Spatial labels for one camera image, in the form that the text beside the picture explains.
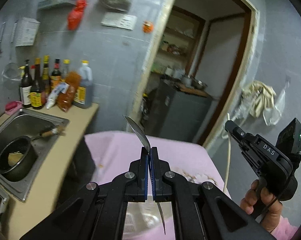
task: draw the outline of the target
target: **kitchen sink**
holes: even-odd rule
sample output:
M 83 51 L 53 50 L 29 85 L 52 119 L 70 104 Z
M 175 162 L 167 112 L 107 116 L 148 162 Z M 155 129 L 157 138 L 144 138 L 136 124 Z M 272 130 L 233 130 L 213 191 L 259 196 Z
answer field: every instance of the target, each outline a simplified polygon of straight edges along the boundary
M 57 125 L 66 126 L 68 123 L 68 119 L 43 114 L 33 110 L 20 109 L 0 126 L 0 153 L 5 146 L 16 137 L 23 135 L 36 137 L 43 130 L 50 130 Z M 40 138 L 32 141 L 32 145 L 37 154 L 37 160 L 26 177 L 22 180 L 12 182 L 0 174 L 0 184 L 20 201 L 24 202 L 26 200 L 27 194 L 38 173 L 38 170 L 58 136 L 59 135 L 53 135 L 48 138 Z

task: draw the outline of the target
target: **doorframe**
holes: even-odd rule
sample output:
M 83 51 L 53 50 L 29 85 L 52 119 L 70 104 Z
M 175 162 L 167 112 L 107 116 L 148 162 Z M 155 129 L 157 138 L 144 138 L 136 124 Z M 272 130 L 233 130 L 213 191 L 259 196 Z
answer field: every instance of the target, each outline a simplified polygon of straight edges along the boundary
M 165 0 L 163 3 L 163 9 L 161 12 L 161 15 L 158 19 L 158 22 L 156 23 L 156 29 L 153 38 L 150 41 L 150 45 L 148 47 L 148 51 L 143 63 L 143 73 L 140 77 L 140 82 L 137 86 L 136 91 L 134 92 L 134 98 L 132 107 L 129 113 L 129 116 L 137 121 L 140 117 L 140 104 L 142 101 L 142 95 L 146 88 L 147 81 L 150 75 L 150 70 L 153 65 L 162 35 L 164 33 L 164 29 L 166 27 L 170 11 L 172 9 L 173 3 L 175 0 Z M 231 90 L 229 92 L 229 95 L 225 101 L 225 104 L 223 105 L 220 115 L 217 117 L 216 122 L 211 128 L 211 131 L 209 132 L 206 140 L 202 144 L 203 147 L 206 147 L 207 144 L 216 136 L 218 133 L 218 130 L 223 125 L 223 117 L 226 115 L 228 109 L 231 107 L 233 103 L 233 99 L 235 98 L 236 91 L 240 88 L 240 82 L 244 77 L 244 74 L 246 72 L 247 67 L 249 67 L 250 62 L 250 56 L 254 54 L 255 51 L 255 45 L 258 38 L 258 28 L 259 28 L 259 14 L 258 10 L 255 8 L 255 6 L 249 1 L 249 0 L 233 0 L 236 4 L 238 4 L 245 12 L 250 12 L 250 25 L 249 25 L 249 31 L 248 36 L 246 40 L 246 46 L 244 47 L 243 56 L 241 59 L 241 63 L 238 68 L 237 75 L 235 76 L 235 79 L 233 80 L 233 85 L 231 87 Z
M 200 55 L 200 59 L 203 59 L 204 56 L 204 51 L 205 51 L 205 47 L 206 47 L 206 43 L 208 40 L 208 36 L 209 36 L 209 31 L 211 28 L 211 25 L 213 23 L 216 22 L 223 22 L 223 21 L 227 21 L 227 20 L 231 20 L 231 19 L 235 19 L 238 17 L 243 17 L 244 18 L 244 24 L 243 24 L 243 30 L 242 30 L 242 34 L 241 34 L 241 38 L 239 41 L 239 46 L 237 49 L 237 54 L 236 54 L 236 58 L 234 60 L 233 63 L 233 67 L 232 67 L 232 71 L 229 75 L 228 81 L 226 83 L 226 86 L 224 88 L 223 94 L 220 97 L 220 100 L 218 102 L 218 105 L 215 109 L 215 112 L 213 113 L 209 123 L 207 124 L 204 132 L 201 134 L 200 138 L 198 139 L 197 143 L 200 145 L 203 145 L 207 139 L 207 137 L 209 136 L 209 133 L 212 131 L 215 123 L 217 122 L 219 116 L 221 115 L 223 108 L 227 102 L 227 99 L 231 93 L 231 90 L 234 86 L 236 77 L 238 75 L 238 71 L 240 69 L 240 65 L 244 56 L 244 51 L 246 48 L 246 44 L 247 44 L 247 39 L 248 39 L 248 35 L 249 35 L 249 28 L 250 28 L 250 21 L 251 21 L 251 12 L 244 12 L 244 13 L 239 13 L 239 14 L 233 14 L 233 15 L 229 15 L 229 16 L 225 16 L 225 17 L 220 17 L 220 18 L 215 18 L 212 21 L 209 22 L 209 27 L 208 27 L 208 31 L 206 33 L 206 37 L 205 37 L 205 43 L 203 45 L 202 51 L 201 51 L 201 55 Z M 199 69 L 199 65 L 201 63 L 201 60 L 198 61 L 197 65 L 196 65 L 196 69 L 194 71 L 194 76 L 196 75 L 196 72 Z

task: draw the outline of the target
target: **white cable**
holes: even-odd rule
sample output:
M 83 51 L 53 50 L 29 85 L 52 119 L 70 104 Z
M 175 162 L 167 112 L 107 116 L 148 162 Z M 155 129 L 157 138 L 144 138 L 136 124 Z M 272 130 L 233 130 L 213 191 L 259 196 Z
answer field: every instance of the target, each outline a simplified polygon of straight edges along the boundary
M 230 120 L 229 113 L 227 113 L 227 120 Z M 224 183 L 224 188 L 223 188 L 223 193 L 226 193 L 226 187 L 227 187 L 227 182 L 228 182 L 228 175 L 229 175 L 229 166 L 230 166 L 230 132 L 228 132 L 228 154 L 227 154 L 227 167 L 226 167 L 226 176 L 225 176 L 225 183 Z

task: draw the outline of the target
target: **beige counter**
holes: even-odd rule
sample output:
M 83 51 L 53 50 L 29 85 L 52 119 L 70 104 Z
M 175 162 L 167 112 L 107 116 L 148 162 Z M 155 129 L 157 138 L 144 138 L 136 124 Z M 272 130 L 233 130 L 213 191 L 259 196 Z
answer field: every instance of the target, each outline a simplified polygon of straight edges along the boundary
M 67 113 L 62 112 L 57 106 L 49 110 L 45 108 L 38 110 L 41 113 L 69 119 L 69 124 L 65 129 L 65 135 L 59 136 L 40 167 L 25 203 L 11 196 L 8 221 L 4 228 L 8 240 L 20 239 L 54 210 L 75 150 L 97 109 L 98 105 L 93 104 L 88 109 L 72 106 Z M 8 117 L 6 114 L 1 116 L 0 124 Z

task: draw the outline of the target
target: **yellow bottle cap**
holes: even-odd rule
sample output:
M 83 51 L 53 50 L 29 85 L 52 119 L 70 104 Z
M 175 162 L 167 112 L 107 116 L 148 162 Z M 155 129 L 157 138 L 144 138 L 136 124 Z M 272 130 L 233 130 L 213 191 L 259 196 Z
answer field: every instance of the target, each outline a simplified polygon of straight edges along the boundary
M 44 56 L 44 63 L 48 63 L 48 62 L 49 62 L 49 56 L 46 55 L 46 56 Z

